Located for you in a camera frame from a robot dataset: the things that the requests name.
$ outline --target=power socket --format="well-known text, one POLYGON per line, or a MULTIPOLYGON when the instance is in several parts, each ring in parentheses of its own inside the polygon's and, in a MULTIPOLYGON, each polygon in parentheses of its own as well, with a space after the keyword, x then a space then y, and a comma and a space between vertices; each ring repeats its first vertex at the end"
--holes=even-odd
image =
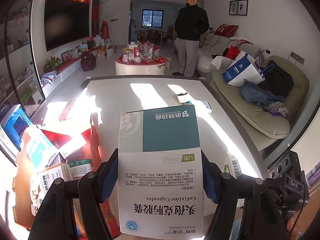
POLYGON ((300 57, 297 53, 291 52, 291 57, 294 58, 296 61, 300 62, 302 65, 304 64, 304 58, 300 57))

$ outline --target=screw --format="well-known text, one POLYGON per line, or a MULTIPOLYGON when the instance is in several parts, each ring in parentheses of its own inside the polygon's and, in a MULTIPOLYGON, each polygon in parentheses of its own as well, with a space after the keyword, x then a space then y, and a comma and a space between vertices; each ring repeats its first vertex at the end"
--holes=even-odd
POLYGON ((88 174, 87 174, 87 177, 89 178, 89 179, 92 179, 92 178, 94 178, 96 176, 96 173, 94 172, 94 171, 90 171, 90 172, 88 172, 88 174))
POLYGON ((257 178, 257 179, 256 179, 256 183, 257 183, 257 184, 259 184, 259 185, 262 185, 263 180, 262 180, 262 179, 260 179, 260 178, 257 178))
POLYGON ((59 185, 61 182, 62 182, 62 179, 61 179, 61 178, 57 178, 57 179, 54 180, 54 183, 55 183, 56 185, 59 185))
POLYGON ((224 179, 230 179, 231 178, 231 175, 227 172, 224 172, 221 174, 221 176, 224 178, 224 179))

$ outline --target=man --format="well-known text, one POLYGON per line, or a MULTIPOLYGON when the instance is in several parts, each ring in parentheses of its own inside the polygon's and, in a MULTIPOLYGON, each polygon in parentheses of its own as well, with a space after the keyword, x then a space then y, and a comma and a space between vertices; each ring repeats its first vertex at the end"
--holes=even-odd
POLYGON ((198 7, 198 0, 187 2, 180 10, 174 27, 178 34, 176 42, 180 68, 172 75, 192 77, 196 70, 200 35, 209 29, 209 20, 207 12, 198 7))

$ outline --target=white tape roll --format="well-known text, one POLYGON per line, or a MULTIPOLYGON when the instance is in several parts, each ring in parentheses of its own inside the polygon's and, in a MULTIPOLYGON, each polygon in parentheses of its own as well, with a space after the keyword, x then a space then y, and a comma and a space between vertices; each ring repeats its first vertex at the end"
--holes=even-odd
POLYGON ((177 95, 179 103, 186 103, 191 100, 191 96, 188 92, 177 95))

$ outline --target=window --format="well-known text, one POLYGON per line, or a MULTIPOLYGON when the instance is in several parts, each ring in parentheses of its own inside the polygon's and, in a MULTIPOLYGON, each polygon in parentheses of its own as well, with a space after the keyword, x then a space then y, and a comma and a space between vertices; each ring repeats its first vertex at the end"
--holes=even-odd
POLYGON ((159 27, 162 28, 163 11, 162 10, 142 10, 141 27, 159 27))

